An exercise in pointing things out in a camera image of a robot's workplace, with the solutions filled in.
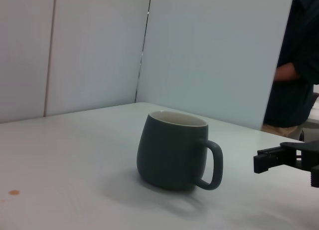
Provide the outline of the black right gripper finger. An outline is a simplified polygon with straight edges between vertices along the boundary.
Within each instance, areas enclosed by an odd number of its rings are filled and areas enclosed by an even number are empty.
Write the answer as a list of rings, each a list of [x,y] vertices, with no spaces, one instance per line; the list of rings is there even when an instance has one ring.
[[[319,186],[319,143],[283,142],[278,147],[257,151],[254,172],[261,174],[270,168],[286,165],[310,172],[311,186]]]

